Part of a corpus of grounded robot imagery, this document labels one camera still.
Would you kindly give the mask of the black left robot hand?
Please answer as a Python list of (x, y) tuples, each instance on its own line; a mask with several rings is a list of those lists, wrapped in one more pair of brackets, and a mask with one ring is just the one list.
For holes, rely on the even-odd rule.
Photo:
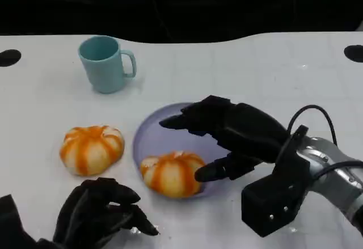
[(112, 178), (85, 180), (75, 187), (57, 218), (53, 242), (61, 248), (102, 248), (121, 229), (156, 236), (156, 227), (136, 204), (139, 195)]

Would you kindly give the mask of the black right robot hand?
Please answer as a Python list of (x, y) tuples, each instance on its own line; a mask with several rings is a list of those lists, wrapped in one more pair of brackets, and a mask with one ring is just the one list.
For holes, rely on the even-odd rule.
[(227, 156), (206, 164), (195, 172), (198, 182), (235, 180), (255, 166), (275, 163), (290, 134), (269, 114), (246, 103), (210, 95), (160, 121), (167, 129), (186, 129), (197, 136), (211, 135), (217, 145), (228, 150)]

